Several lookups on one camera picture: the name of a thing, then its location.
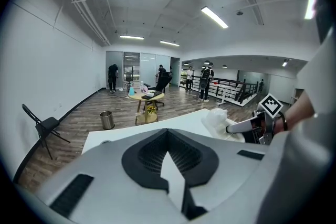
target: gray wood plank floor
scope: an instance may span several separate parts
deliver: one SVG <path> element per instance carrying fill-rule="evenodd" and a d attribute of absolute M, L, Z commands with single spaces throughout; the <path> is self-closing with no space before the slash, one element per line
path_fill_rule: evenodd
<path fill-rule="evenodd" d="M 186 91 L 184 88 L 170 87 L 166 90 L 165 97 L 161 100 L 165 106 L 159 104 L 159 121 L 188 114 L 203 108 L 217 108 L 216 98 L 209 98 L 208 103 L 197 102 L 195 91 Z M 51 160 L 45 148 L 39 146 L 26 165 L 19 184 L 31 192 L 36 189 L 53 173 L 63 166 L 72 162 L 80 156 L 86 138 L 91 131 L 103 130 L 99 118 L 100 112 L 111 111 L 113 114 L 115 129 L 135 126 L 135 113 L 138 108 L 138 101 L 125 98 L 126 92 L 111 94 L 107 90 L 101 90 L 82 105 L 72 111 L 57 127 L 62 137 L 71 141 L 67 142 L 50 135 L 47 143 L 54 158 Z M 239 122 L 246 120 L 256 109 L 258 103 L 264 96 L 258 95 L 244 108 L 226 103 L 221 106 L 228 110 L 228 118 Z"/>

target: metal trash can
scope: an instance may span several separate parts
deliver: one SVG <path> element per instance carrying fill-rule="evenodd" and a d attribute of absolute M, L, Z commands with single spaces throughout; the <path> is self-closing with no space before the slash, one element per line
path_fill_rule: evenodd
<path fill-rule="evenodd" d="M 115 124 L 113 122 L 113 116 L 111 111 L 104 111 L 100 113 L 100 120 L 101 124 L 103 125 L 103 128 L 105 130 L 112 129 Z"/>

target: office chair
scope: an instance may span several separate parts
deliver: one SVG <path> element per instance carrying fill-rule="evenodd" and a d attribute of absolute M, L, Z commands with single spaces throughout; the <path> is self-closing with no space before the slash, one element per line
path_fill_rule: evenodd
<path fill-rule="evenodd" d="M 165 87 L 172 80 L 172 77 L 169 77 L 169 72 L 165 72 L 165 73 L 163 73 L 162 76 L 159 77 L 158 84 L 156 85 L 156 87 L 151 87 L 150 88 L 150 85 L 148 85 L 146 83 L 144 83 L 144 85 L 147 86 L 149 90 L 155 90 L 155 91 L 159 91 L 159 92 L 163 91 L 164 92 Z M 164 102 L 155 101 L 156 110 L 159 110 L 157 104 L 162 104 L 164 106 Z"/>
<path fill-rule="evenodd" d="M 58 138 L 61 138 L 62 140 L 70 143 L 70 141 L 64 139 L 63 137 L 60 136 L 60 134 L 58 132 L 56 132 L 54 129 L 59 125 L 59 121 L 56 120 L 54 117 L 50 117 L 50 118 L 47 118 L 46 120 L 44 121 L 41 121 L 37 116 L 35 116 L 30 110 L 29 108 L 22 104 L 22 108 L 23 110 L 28 114 L 28 116 L 30 116 L 36 123 L 36 130 L 37 130 L 37 133 L 38 133 L 38 136 L 41 140 L 41 145 L 43 147 L 43 141 L 44 143 L 46 144 L 46 148 L 47 148 L 47 151 L 49 153 L 49 156 L 50 158 L 52 159 L 53 157 L 51 156 L 51 153 L 49 151 L 49 148 L 48 148 L 48 145 L 47 145 L 47 141 L 46 141 L 46 137 L 48 134 L 53 134 L 54 136 L 58 137 Z"/>

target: black bracelet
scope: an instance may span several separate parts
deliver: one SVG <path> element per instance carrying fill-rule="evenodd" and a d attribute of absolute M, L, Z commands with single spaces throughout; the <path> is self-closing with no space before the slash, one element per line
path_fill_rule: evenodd
<path fill-rule="evenodd" d="M 282 112 L 280 112 L 279 111 L 279 115 L 280 115 L 280 117 L 282 118 L 282 122 L 283 122 L 283 130 L 284 131 L 287 131 L 288 130 L 288 126 L 287 126 L 287 120 L 286 120 L 286 118 L 285 118 L 285 115 L 282 113 Z"/>

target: rectangular ceiling light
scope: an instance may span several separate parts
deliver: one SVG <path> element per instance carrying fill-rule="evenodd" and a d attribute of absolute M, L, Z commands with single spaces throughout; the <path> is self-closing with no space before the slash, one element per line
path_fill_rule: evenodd
<path fill-rule="evenodd" d="M 121 38 L 143 39 L 143 37 L 120 36 Z"/>
<path fill-rule="evenodd" d="M 316 0 L 308 0 L 308 5 L 307 5 L 307 10 L 306 10 L 306 15 L 305 19 L 310 20 L 314 18 L 315 15 L 315 9 L 314 5 L 316 3 Z"/>
<path fill-rule="evenodd" d="M 171 42 L 166 42 L 161 40 L 160 43 L 168 44 L 168 45 L 173 45 L 173 46 L 179 46 L 179 44 L 171 43 Z"/>
<path fill-rule="evenodd" d="M 227 24 L 219 18 L 215 13 L 213 13 L 208 7 L 204 7 L 201 9 L 207 16 L 209 16 L 212 20 L 217 22 L 223 28 L 228 28 Z"/>

